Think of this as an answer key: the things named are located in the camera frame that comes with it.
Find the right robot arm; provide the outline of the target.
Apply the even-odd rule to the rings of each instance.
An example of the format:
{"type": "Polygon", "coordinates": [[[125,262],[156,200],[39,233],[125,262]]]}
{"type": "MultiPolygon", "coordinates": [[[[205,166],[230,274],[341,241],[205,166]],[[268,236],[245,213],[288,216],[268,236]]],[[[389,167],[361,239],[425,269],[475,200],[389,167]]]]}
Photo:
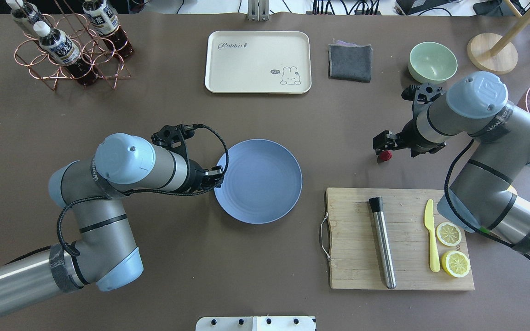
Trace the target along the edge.
{"type": "Polygon", "coordinates": [[[498,76],[478,71],[448,90],[426,83],[402,92],[412,119],[401,132],[373,139],[376,154],[410,149],[411,156],[437,153],[446,140],[466,133],[478,143],[458,176],[444,181],[439,213],[467,231],[484,235],[530,260],[530,202],[509,190],[530,167],[530,113],[508,100],[498,76]]]}

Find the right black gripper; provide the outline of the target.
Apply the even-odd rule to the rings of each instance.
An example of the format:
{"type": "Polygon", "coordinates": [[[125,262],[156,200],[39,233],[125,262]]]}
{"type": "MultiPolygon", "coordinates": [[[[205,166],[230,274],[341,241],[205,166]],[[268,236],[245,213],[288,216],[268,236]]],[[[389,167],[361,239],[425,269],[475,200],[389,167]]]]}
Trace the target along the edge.
{"type": "Polygon", "coordinates": [[[425,153],[434,154],[446,146],[446,142],[434,143],[423,138],[416,126],[409,121],[403,130],[394,134],[391,131],[383,131],[376,135],[373,140],[374,151],[396,151],[400,149],[410,149],[412,158],[425,153]]]}

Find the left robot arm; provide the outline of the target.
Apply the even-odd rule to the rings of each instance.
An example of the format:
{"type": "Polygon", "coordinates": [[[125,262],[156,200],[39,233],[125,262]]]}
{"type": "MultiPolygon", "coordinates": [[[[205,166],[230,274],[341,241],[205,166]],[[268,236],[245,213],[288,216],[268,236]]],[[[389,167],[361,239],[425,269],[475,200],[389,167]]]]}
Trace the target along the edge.
{"type": "Polygon", "coordinates": [[[136,193],[200,195],[218,187],[227,166],[189,160],[185,136],[178,148],[124,133],[108,136],[94,157],[74,161],[50,178],[50,197],[62,208],[58,243],[0,268],[0,317],[57,295],[96,284],[112,291],[143,272],[122,199],[136,193]]]}

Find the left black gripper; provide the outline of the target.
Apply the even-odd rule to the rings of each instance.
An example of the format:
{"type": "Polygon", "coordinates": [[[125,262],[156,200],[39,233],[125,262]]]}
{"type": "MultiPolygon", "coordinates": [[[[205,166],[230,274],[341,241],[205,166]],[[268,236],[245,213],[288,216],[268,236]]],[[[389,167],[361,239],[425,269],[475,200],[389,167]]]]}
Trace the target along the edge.
{"type": "Polygon", "coordinates": [[[190,161],[190,193],[196,191],[210,191],[220,188],[224,180],[224,168],[221,165],[213,167],[211,170],[202,168],[198,163],[190,161]]]}

